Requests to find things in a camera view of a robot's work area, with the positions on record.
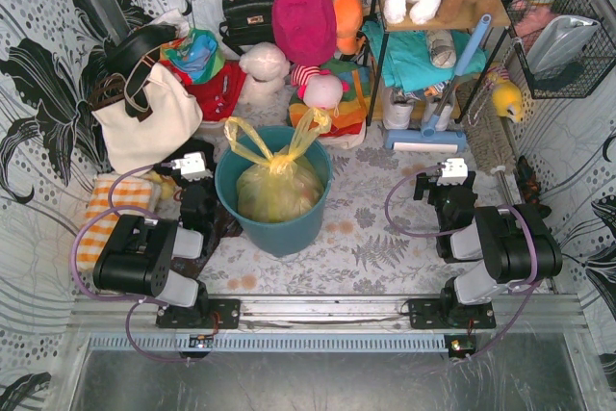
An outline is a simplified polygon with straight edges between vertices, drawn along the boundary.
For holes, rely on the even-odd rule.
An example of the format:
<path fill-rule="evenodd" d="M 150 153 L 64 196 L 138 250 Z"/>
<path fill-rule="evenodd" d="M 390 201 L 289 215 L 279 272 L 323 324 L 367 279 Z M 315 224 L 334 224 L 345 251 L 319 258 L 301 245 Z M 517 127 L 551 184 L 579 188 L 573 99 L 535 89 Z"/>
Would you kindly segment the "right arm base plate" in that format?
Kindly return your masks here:
<path fill-rule="evenodd" d="M 446 307 L 436 298 L 410 298 L 406 306 L 413 329 L 494 329 L 497 326 L 491 302 L 479 305 L 454 303 Z"/>

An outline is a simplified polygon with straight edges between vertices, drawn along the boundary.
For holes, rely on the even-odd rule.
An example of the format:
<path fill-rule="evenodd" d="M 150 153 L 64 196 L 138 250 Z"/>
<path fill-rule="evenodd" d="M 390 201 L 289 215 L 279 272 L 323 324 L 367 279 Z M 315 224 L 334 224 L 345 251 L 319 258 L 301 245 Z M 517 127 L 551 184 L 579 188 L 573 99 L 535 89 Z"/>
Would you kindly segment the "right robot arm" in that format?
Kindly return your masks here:
<path fill-rule="evenodd" d="M 448 262 L 474 264 L 441 290 L 445 314 L 486 306 L 504 292 L 527 292 L 563 266 L 560 247 L 534 206 L 478 207 L 474 180 L 473 171 L 464 178 L 449 179 L 443 171 L 416 176 L 414 198 L 427 193 L 435 208 L 437 254 Z"/>

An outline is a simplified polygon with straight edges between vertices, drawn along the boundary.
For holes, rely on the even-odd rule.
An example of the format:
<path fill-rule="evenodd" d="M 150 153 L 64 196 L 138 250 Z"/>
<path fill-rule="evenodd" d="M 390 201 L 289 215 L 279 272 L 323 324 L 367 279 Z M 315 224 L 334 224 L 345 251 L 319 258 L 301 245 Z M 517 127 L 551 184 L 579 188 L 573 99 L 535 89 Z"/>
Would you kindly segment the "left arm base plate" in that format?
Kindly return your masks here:
<path fill-rule="evenodd" d="M 240 321 L 241 301 L 236 298 L 213 298 L 209 300 L 207 313 L 198 307 L 168 306 L 160 308 L 156 326 L 162 329 L 237 329 Z"/>

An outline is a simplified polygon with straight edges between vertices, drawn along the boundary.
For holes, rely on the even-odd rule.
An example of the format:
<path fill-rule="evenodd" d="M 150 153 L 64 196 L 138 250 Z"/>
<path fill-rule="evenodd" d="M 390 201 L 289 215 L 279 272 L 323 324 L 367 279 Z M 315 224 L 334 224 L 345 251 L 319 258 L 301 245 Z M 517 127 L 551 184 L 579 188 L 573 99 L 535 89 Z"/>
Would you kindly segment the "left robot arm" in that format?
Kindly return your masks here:
<path fill-rule="evenodd" d="M 213 182 L 202 180 L 182 191 L 179 219 L 121 216 L 94 266 L 95 287 L 149 296 L 207 315 L 205 286 L 180 273 L 173 262 L 186 264 L 206 256 L 216 206 Z"/>

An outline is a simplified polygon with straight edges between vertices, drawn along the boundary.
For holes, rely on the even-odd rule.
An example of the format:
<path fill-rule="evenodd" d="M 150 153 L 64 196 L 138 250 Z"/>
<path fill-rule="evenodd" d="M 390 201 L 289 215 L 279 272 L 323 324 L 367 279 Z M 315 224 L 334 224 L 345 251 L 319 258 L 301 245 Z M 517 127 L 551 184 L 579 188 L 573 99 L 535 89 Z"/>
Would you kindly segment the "yellow trash bag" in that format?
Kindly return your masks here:
<path fill-rule="evenodd" d="M 299 120 L 290 143 L 272 152 L 244 119 L 229 117 L 224 134 L 230 149 L 252 163 L 236 182 L 240 216 L 278 223 L 312 210 L 320 201 L 324 186 L 305 153 L 330 128 L 329 113 L 311 108 Z"/>

